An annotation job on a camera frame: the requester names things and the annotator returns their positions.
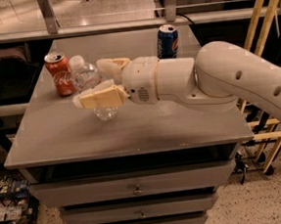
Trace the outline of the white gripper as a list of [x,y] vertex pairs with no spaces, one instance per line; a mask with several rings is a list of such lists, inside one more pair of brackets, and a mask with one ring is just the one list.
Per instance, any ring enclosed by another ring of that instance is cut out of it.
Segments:
[[97,69],[123,86],[109,79],[75,95],[72,102],[80,109],[118,108],[129,94],[129,100],[137,105],[155,104],[158,101],[155,86],[158,62],[159,59],[152,56],[138,57],[133,61],[128,58],[98,60]]

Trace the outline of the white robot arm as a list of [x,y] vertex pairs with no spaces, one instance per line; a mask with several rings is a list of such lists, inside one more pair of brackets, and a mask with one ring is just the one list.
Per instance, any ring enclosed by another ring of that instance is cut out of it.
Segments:
[[164,100],[193,110],[226,112],[244,99],[281,121],[281,67],[228,42],[208,43],[194,59],[105,59],[97,62],[97,69],[109,79],[72,98],[80,109]]

